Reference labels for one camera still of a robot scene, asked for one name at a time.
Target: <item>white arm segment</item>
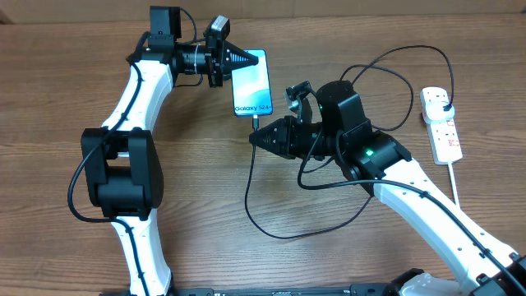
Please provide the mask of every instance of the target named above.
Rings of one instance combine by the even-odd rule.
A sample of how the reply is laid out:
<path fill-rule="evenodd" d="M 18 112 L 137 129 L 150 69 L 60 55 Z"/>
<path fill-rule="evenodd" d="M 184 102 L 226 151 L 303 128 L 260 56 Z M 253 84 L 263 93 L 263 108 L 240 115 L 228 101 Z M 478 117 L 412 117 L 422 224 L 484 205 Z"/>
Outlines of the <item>white arm segment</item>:
<path fill-rule="evenodd" d="M 159 230 L 157 228 L 157 209 L 151 210 L 146 221 L 140 221 L 139 217 L 131 216 L 119 216 L 117 219 L 126 222 L 132 228 L 139 262 L 149 294 L 166 295 L 170 287 L 171 272 L 168 265 L 166 265 L 163 250 L 161 249 Z M 117 230 L 118 237 L 121 239 L 122 249 L 124 249 L 126 263 L 130 271 L 131 295 L 144 296 L 145 291 L 137 273 L 130 237 L 126 233 L 124 226 L 115 222 L 112 222 L 112 226 Z"/>
<path fill-rule="evenodd" d="M 491 254 L 503 266 L 509 266 L 512 263 L 510 254 L 516 251 L 492 237 L 469 219 L 431 182 L 416 160 L 401 160 L 384 172 L 386 173 L 384 180 L 405 183 L 430 192 L 466 226 L 484 247 L 491 250 Z M 480 274 L 492 277 L 499 272 L 489 259 L 482 258 L 478 247 L 473 246 L 473 242 L 454 221 L 432 201 L 421 198 L 416 192 L 386 184 L 375 184 L 374 193 L 381 202 L 395 210 L 417 230 L 418 234 L 445 261 L 459 282 L 461 295 L 467 295 L 479 286 L 476 279 Z"/>
<path fill-rule="evenodd" d="M 154 131 L 155 121 L 159 115 L 161 105 L 166 96 L 172 91 L 173 81 L 169 65 L 158 61 L 142 60 L 136 64 L 141 71 L 142 80 L 139 95 L 136 98 L 127 121 L 118 128 L 119 131 L 130 131 L 134 127 L 143 130 Z M 112 128 L 124 112 L 133 93 L 137 87 L 137 72 L 134 67 L 130 67 L 130 80 L 118 102 L 117 108 L 112 115 L 104 121 L 102 127 Z"/>

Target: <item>wood grain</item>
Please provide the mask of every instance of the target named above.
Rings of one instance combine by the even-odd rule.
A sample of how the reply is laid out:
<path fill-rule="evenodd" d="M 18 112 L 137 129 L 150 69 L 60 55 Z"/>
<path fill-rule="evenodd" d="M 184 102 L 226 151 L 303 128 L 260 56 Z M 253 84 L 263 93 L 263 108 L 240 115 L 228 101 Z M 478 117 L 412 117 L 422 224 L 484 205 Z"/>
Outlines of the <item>wood grain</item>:
<path fill-rule="evenodd" d="M 200 21 L 200 30 L 207 22 Z M 97 295 L 126 289 L 121 246 L 109 225 L 85 224 L 67 209 L 66 190 L 81 160 L 80 138 L 111 113 L 127 83 L 124 57 L 147 22 L 0 26 L 0 294 Z M 184 23 L 183 35 L 191 27 Z M 286 86 L 315 89 L 398 46 L 443 49 L 454 66 L 456 122 L 464 159 L 455 166 L 463 209 L 519 252 L 526 252 L 526 19 L 498 16 L 390 16 L 241 20 L 229 40 L 268 54 L 275 113 L 288 114 Z M 415 91 L 449 89 L 441 57 L 426 50 L 382 64 Z M 191 82 L 196 77 L 181 77 Z M 406 85 L 382 72 L 356 84 L 367 116 L 394 126 L 404 116 Z M 250 164 L 249 118 L 235 118 L 231 89 L 185 88 L 165 102 L 155 129 L 164 171 L 159 227 L 178 287 L 240 289 L 389 281 L 412 267 L 451 278 L 440 258 L 392 210 L 373 200 L 348 227 L 288 242 L 267 238 L 243 210 Z M 392 132 L 448 196 L 447 168 L 433 164 L 415 103 Z M 345 221 L 367 195 L 360 188 L 306 192 L 299 161 L 256 152 L 250 194 L 255 219 L 273 234 L 299 234 Z M 334 165 L 308 179 L 341 179 Z M 84 176 L 76 206 L 100 216 Z"/>

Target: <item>smartphone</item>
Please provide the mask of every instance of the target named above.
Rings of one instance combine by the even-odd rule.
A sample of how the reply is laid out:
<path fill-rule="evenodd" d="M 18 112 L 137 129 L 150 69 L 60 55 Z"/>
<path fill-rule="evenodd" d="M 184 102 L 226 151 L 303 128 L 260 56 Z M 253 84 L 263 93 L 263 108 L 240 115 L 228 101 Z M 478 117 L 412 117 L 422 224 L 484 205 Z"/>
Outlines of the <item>smartphone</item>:
<path fill-rule="evenodd" d="M 263 49 L 248 49 L 257 56 L 255 66 L 232 71 L 233 112 L 236 116 L 272 114 L 269 70 Z"/>

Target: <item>black cylinder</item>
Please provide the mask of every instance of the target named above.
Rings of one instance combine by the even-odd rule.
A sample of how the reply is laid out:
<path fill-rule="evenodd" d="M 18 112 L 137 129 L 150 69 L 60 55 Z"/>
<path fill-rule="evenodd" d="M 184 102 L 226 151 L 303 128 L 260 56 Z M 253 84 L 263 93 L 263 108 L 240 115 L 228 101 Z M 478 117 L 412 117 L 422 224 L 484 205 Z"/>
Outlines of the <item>black cylinder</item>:
<path fill-rule="evenodd" d="M 206 74 L 205 45 L 179 45 L 178 56 L 182 60 L 179 73 Z"/>

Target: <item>white cord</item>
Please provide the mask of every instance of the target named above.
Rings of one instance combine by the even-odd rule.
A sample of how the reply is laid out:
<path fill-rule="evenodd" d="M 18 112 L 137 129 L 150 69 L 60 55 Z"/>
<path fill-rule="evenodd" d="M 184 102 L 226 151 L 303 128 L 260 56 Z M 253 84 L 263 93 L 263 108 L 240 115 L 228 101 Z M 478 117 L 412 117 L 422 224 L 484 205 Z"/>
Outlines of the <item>white cord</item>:
<path fill-rule="evenodd" d="M 447 163 L 447 168 L 450 171 L 451 188 L 453 188 L 454 203 L 460 208 L 459 194 L 457 193 L 457 183 L 454 181 L 453 163 Z"/>

